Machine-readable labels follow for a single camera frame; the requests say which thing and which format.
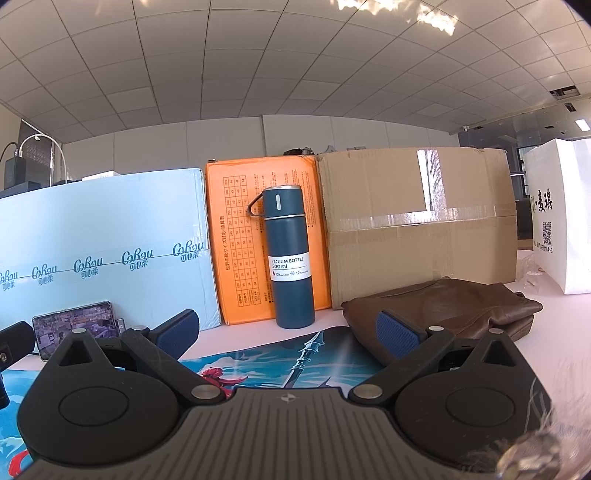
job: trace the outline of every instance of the qr code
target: qr code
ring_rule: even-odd
[[[542,222],[544,245],[552,245],[552,222]]]

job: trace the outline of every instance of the bottle handle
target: bottle handle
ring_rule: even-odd
[[[251,217],[263,217],[264,215],[256,215],[254,213],[252,213],[252,207],[253,205],[258,202],[258,200],[262,197],[262,192],[259,193],[256,198],[248,204],[248,208],[246,209],[246,212],[248,213],[248,215],[250,215]]]

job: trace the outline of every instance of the vacuum bottle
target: vacuum bottle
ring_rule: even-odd
[[[261,197],[264,214],[256,215],[252,206]],[[277,325],[289,329],[311,325],[314,295],[301,187],[281,185],[264,189],[248,206],[248,213],[265,221]]]

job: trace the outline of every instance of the phone screen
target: phone screen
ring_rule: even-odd
[[[49,360],[59,344],[74,328],[87,329],[94,338],[119,336],[111,304],[98,303],[33,318],[33,329],[42,360]]]

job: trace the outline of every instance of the white paper bag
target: white paper bag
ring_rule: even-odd
[[[552,140],[525,154],[535,262],[566,294],[591,291],[591,141]]]

